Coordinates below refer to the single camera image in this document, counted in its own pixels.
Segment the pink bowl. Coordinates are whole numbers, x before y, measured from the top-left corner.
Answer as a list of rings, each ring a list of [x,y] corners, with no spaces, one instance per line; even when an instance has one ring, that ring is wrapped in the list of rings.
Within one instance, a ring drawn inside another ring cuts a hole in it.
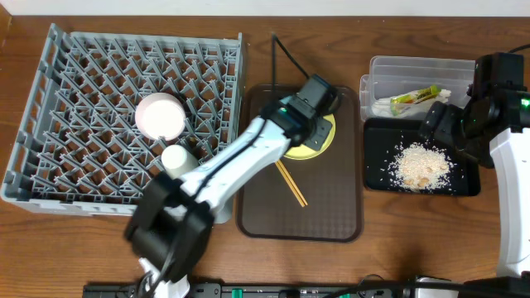
[[[154,93],[141,99],[135,111],[135,123],[144,137],[171,141],[185,129],[186,112],[170,94]]]

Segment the yellow round plate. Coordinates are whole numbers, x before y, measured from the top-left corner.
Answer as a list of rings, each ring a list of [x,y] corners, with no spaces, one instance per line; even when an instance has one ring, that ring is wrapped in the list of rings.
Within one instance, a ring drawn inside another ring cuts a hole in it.
[[[316,151],[314,149],[309,148],[306,145],[300,145],[299,147],[293,147],[287,153],[284,155],[286,158],[296,161],[303,161],[308,160],[314,157],[319,156],[321,153],[323,153],[332,143],[335,132],[336,132],[336,122],[335,117],[333,114],[324,116],[324,120],[331,123],[330,132],[326,139],[324,140],[322,147],[320,150]]]

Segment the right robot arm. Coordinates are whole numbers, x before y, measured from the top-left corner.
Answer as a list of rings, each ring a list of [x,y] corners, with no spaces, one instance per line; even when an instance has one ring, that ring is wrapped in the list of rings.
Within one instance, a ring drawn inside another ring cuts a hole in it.
[[[518,50],[484,55],[464,108],[434,103],[419,135],[496,172],[500,250],[496,276],[474,286],[529,295],[529,92]]]

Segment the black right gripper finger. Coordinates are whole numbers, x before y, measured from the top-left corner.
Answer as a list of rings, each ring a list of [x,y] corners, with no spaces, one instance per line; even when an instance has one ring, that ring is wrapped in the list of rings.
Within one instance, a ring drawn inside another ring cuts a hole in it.
[[[465,138],[461,121],[463,120],[464,109],[445,103],[439,103],[437,107],[439,108],[439,119],[437,120],[436,140],[452,147],[455,151],[463,151]]]
[[[422,140],[432,139],[445,111],[446,105],[444,103],[436,101],[432,104],[418,130],[418,135]]]

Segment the leftover rice food waste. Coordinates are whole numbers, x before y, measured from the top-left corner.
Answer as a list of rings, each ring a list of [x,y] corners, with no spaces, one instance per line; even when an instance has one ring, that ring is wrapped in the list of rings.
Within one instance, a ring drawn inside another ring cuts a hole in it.
[[[450,185],[455,163],[446,149],[413,142],[397,147],[397,154],[388,163],[390,183],[401,190],[433,192]]]

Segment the white cup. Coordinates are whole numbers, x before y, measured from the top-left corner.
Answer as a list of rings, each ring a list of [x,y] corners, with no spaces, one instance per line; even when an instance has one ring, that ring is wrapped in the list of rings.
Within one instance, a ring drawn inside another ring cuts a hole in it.
[[[197,159],[183,146],[170,145],[161,154],[165,172],[176,179],[199,166]]]

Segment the white napkin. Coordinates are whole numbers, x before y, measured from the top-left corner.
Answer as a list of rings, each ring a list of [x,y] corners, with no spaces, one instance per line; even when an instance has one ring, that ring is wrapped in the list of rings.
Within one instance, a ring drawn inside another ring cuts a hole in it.
[[[439,95],[433,99],[428,99],[418,104],[405,104],[406,108],[402,111],[402,113],[394,116],[390,110],[390,100],[391,98],[401,95],[403,94],[376,100],[370,107],[372,114],[381,118],[412,118],[414,116],[419,116],[421,113],[426,113],[436,101],[447,103],[449,97],[451,96],[451,91],[448,89],[442,89]]]

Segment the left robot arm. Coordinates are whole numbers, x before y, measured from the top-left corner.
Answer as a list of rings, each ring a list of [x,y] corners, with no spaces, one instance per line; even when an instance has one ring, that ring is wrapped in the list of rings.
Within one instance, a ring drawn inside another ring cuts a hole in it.
[[[125,229],[132,250],[149,268],[137,295],[185,280],[202,258],[214,221],[232,195],[292,147],[325,135],[319,122],[340,106],[336,88],[319,75],[282,99],[273,95],[248,128],[222,152],[178,178],[152,178]]]

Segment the green orange snack wrapper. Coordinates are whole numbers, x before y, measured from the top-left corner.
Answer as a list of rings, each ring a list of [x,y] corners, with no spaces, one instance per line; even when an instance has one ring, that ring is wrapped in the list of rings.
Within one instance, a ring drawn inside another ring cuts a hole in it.
[[[409,94],[404,94],[390,100],[390,110],[394,116],[402,113],[406,108],[405,104],[418,104],[428,99],[433,99],[439,95],[441,89],[436,85],[431,85],[426,89],[419,89]]]

